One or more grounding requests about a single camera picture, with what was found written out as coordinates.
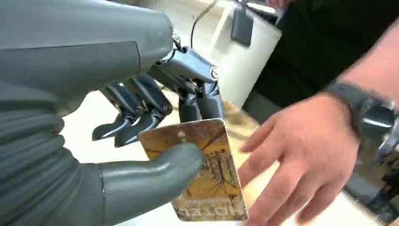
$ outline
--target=black watch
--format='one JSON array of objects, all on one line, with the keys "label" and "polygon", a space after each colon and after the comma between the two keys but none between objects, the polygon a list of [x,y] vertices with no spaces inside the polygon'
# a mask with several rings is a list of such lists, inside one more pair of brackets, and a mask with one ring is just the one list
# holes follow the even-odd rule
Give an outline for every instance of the black watch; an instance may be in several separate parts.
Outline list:
[{"label": "black watch", "polygon": [[392,101],[348,82],[334,81],[324,91],[349,106],[352,126],[358,135],[381,139],[393,127],[395,111]]}]

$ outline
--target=wire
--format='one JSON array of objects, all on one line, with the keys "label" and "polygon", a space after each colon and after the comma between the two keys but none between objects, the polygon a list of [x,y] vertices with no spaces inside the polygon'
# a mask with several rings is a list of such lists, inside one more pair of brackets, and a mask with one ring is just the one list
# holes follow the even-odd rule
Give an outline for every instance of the wire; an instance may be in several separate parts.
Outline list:
[{"label": "wire", "polygon": [[195,19],[193,25],[192,25],[192,29],[191,29],[191,37],[190,37],[190,45],[191,48],[193,48],[193,44],[192,44],[192,39],[194,37],[194,29],[195,29],[195,25],[197,25],[197,23],[216,5],[216,3],[219,0],[214,0],[201,14],[198,15],[198,17]]}]

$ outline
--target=robotic hand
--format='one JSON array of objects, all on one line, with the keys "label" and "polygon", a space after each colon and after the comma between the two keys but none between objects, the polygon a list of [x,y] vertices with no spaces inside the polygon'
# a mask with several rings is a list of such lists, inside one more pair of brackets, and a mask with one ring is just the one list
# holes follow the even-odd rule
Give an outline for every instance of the robotic hand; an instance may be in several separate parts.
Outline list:
[{"label": "robotic hand", "polygon": [[62,117],[100,90],[120,115],[94,139],[134,142],[171,112],[153,78],[179,93],[182,121],[223,116],[215,68],[173,47],[166,15],[105,0],[3,0],[0,33],[0,225],[114,225],[197,175],[194,144],[153,161],[83,164],[59,135]]},{"label": "robotic hand", "polygon": [[115,147],[137,141],[139,132],[153,129],[172,113],[172,105],[153,80],[179,95],[181,122],[223,118],[217,68],[174,36],[175,48],[148,73],[100,89],[118,109],[115,121],[97,127],[93,140],[115,137]]}]

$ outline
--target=forearm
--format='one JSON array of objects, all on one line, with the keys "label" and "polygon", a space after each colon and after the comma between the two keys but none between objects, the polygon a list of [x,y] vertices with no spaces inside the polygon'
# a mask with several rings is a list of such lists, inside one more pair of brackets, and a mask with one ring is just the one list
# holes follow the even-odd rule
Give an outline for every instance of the forearm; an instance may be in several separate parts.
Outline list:
[{"label": "forearm", "polygon": [[399,19],[355,65],[338,78],[399,103]]}]

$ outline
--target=person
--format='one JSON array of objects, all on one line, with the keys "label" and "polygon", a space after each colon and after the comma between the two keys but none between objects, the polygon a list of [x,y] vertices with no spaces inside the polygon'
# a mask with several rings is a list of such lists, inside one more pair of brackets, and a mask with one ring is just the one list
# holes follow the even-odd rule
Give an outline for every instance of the person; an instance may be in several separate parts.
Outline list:
[{"label": "person", "polygon": [[[278,7],[287,2],[271,0]],[[323,88],[348,82],[399,102],[398,14],[393,0],[289,4],[282,37],[255,86],[258,96],[248,97],[261,101],[244,106],[265,122],[241,148],[251,153],[238,170],[241,185],[280,162],[247,226],[278,226],[302,207],[296,220],[305,224],[340,193],[359,140],[348,105]]]}]

